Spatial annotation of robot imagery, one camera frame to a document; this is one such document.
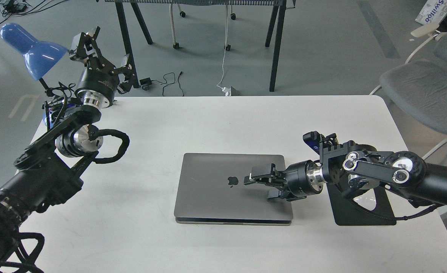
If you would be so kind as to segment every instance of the white box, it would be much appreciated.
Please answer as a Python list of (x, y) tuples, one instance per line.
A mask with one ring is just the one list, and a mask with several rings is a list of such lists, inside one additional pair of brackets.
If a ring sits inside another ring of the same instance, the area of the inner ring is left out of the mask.
[(447, 15), (447, 0), (428, 0), (416, 17), (416, 22), (423, 25), (441, 23)]

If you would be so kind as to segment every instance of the laptop lid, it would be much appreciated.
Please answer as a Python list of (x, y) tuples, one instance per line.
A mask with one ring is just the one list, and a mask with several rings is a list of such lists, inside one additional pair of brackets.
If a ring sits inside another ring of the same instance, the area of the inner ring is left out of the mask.
[(271, 188), (243, 185), (253, 166), (284, 169), (282, 155), (185, 154), (175, 204), (179, 223), (289, 225), (290, 202), (268, 199)]

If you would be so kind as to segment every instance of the concrete floor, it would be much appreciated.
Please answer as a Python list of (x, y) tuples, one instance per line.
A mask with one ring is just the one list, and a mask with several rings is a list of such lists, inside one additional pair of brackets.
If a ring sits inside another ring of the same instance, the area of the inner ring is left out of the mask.
[[(36, 5), (40, 1), (28, 2)], [(236, 6), (237, 20), (229, 22), (232, 50), (226, 53), (222, 86), (233, 86), (245, 96), (366, 95), (378, 85), (383, 72), (404, 63), (423, 41), (409, 33), (420, 26), (414, 19), (424, 3), (424, 0), (298, 2), (295, 9), (286, 11), (274, 93), (268, 92), (274, 42), (270, 48), (264, 47), (271, 8)], [(132, 9), (125, 5), (139, 78), (163, 81), (164, 74), (183, 71), (180, 83), (186, 96), (223, 96), (215, 85), (222, 76), (225, 7), (183, 5), (187, 14), (184, 19), (175, 12), (180, 50), (172, 47), (168, 5), (143, 4), (140, 8), (153, 45), (146, 43)], [(97, 43), (104, 57), (118, 65), (125, 54), (113, 3), (70, 0), (41, 13), (11, 17), (6, 22), (17, 22), (36, 38), (67, 48), (77, 33), (100, 26)], [(434, 59), (431, 48), (423, 50), (420, 57)], [(44, 79), (50, 86), (58, 81), (66, 85), (76, 83), (82, 68), (82, 64), (65, 57)], [(161, 92), (162, 85), (155, 83), (149, 91), (134, 89), (126, 96), (161, 96)], [(165, 88), (165, 95), (180, 96), (181, 91), (177, 84), (170, 85)], [(22, 98), (19, 109), (13, 111)], [(384, 99), (411, 151), (424, 154), (444, 138)], [(43, 101), (43, 89), (29, 77), (22, 57), (0, 39), (0, 186), (12, 177), (13, 160), (29, 144), (41, 119)], [(428, 162), (447, 165), (447, 147)]]

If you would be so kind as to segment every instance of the black table leg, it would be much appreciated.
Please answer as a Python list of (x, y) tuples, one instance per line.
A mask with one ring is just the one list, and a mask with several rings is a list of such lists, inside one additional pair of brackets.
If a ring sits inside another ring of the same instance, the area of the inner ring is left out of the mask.
[(271, 20), (269, 22), (269, 28), (267, 29), (267, 37), (266, 37), (266, 47), (269, 47), (272, 38), (272, 31), (274, 30), (274, 25), (276, 24), (277, 10), (279, 6), (272, 7)]
[(270, 92), (274, 92), (274, 86), (276, 85), (277, 64), (279, 62), (279, 51), (281, 50), (281, 38), (283, 36), (285, 13), (286, 0), (283, 0), (282, 6), (279, 7), (279, 17), (277, 18), (276, 40), (274, 42), (274, 56), (272, 57), (271, 82), (269, 83)]
[(137, 21), (139, 22), (139, 26), (141, 26), (142, 33), (144, 33), (144, 37), (146, 37), (146, 41), (148, 42), (148, 45), (153, 44), (153, 40), (151, 39), (151, 36), (149, 35), (148, 28), (146, 27), (146, 23), (144, 22), (144, 19), (141, 14), (141, 10), (139, 9), (139, 6), (137, 3), (131, 2), (131, 6), (133, 7), (135, 17), (137, 18)]
[[(124, 49), (126, 50), (126, 54), (129, 54), (129, 63), (133, 67), (134, 75), (137, 78), (137, 72), (134, 64), (134, 57), (131, 48), (131, 40), (129, 39), (129, 33), (127, 31), (127, 23), (126, 17), (124, 15), (124, 7), (121, 2), (116, 3), (117, 17), (119, 18), (119, 26), (121, 26), (121, 33), (123, 35)], [(133, 85), (134, 88), (139, 88), (139, 81), (136, 81)]]

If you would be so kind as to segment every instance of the table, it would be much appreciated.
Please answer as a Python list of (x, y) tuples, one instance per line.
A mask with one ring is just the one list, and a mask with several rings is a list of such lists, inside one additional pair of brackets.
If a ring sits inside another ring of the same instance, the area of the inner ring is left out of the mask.
[[(276, 37), (274, 42), (274, 54), (272, 56), (272, 67), (271, 67), (271, 80), (269, 83), (269, 91), (274, 92), (274, 87), (276, 85), (276, 76), (277, 76), (277, 64), (279, 62), (279, 52), (281, 50), (281, 38), (283, 33), (284, 26), (284, 15), (286, 13), (286, 0), (105, 0), (105, 2), (115, 2), (117, 16), (119, 19), (119, 26), (121, 27), (121, 34), (123, 36), (124, 49), (126, 54), (130, 54), (129, 62), (135, 67), (134, 56), (132, 52), (131, 40), (129, 38), (129, 32), (127, 29), (127, 22), (124, 13), (123, 2), (130, 2), (131, 7), (133, 8), (134, 14), (137, 18), (137, 21), (141, 27), (141, 30), (146, 38), (146, 42), (148, 45), (153, 44), (153, 40), (151, 35), (149, 34), (149, 30), (146, 26), (146, 22), (142, 17), (142, 13), (137, 5), (140, 3), (164, 3), (164, 4), (189, 4), (189, 5), (272, 5), (272, 13), (271, 20), (269, 22), (269, 28), (267, 29), (267, 37), (265, 47), (269, 47), (272, 38), (272, 32), (274, 30), (274, 25), (277, 18), (277, 29), (276, 29)], [(173, 48), (179, 48), (176, 44), (173, 44)], [(134, 88), (139, 88), (139, 83), (134, 84)]]
[[(289, 166), (318, 159), (302, 140), (314, 130), (335, 132), (340, 142), (406, 150), (380, 97), (117, 100), (95, 125), (130, 136), (125, 156), (91, 165), (80, 192), (21, 226), (45, 235), (36, 264), (46, 272), (447, 272), (447, 230), (438, 213), (395, 226), (338, 226), (326, 188), (292, 203), (290, 226), (175, 222), (186, 152), (282, 154)], [(44, 130), (40, 125), (35, 138)], [(118, 145), (105, 138), (100, 157)], [(389, 199), (397, 216), (418, 211), (398, 196)]]

